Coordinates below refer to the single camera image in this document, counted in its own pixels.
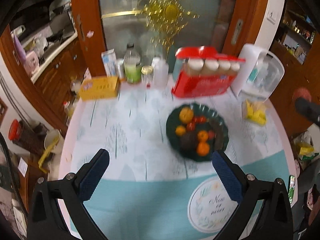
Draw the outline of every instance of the red container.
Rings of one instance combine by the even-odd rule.
[[[218,54],[213,47],[187,47],[178,49],[176,58],[202,58],[245,62],[245,59]],[[194,98],[224,94],[231,85],[235,75],[189,76],[182,66],[172,93],[178,98]]]
[[[225,93],[236,76],[214,75],[191,77],[181,71],[172,93],[178,98],[215,96]]]

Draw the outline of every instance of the can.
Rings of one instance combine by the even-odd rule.
[[[153,80],[153,67],[143,66],[141,69],[141,80],[144,84],[150,85]]]
[[[124,73],[123,58],[119,58],[116,60],[115,70],[116,70],[116,75],[119,78],[119,81],[120,82],[125,81],[126,78],[125,78],[125,73]]]

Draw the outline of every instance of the blue gripper pad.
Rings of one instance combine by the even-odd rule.
[[[216,170],[231,200],[240,204],[243,199],[242,185],[217,151],[212,154],[212,166]]]
[[[78,198],[80,201],[87,201],[91,198],[109,163],[110,156],[108,151],[100,149],[89,163],[81,167],[82,169],[85,165],[91,166],[79,184]]]

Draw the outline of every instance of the shelf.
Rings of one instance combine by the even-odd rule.
[[[315,27],[313,25],[311,25],[310,23],[308,23],[305,20],[305,18],[303,16],[301,16],[300,14],[297,14],[291,10],[288,10],[287,12],[290,14],[291,18],[297,22],[297,24],[304,27],[307,31],[310,32],[310,34],[312,34],[316,30]]]
[[[297,33],[294,29],[292,29],[290,26],[284,24],[284,23],[280,23],[280,27],[286,28],[290,31],[290,33],[294,34],[294,36],[298,37],[298,39],[303,42],[304,44],[306,44],[307,46],[309,46],[311,48],[312,44],[310,43],[310,41],[308,41],[305,37],[303,37],[302,35],[300,35],[299,33]]]

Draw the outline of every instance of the circular logo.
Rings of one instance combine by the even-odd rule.
[[[218,176],[202,182],[188,203],[191,225],[203,233],[215,233],[228,221],[237,203],[232,201]]]

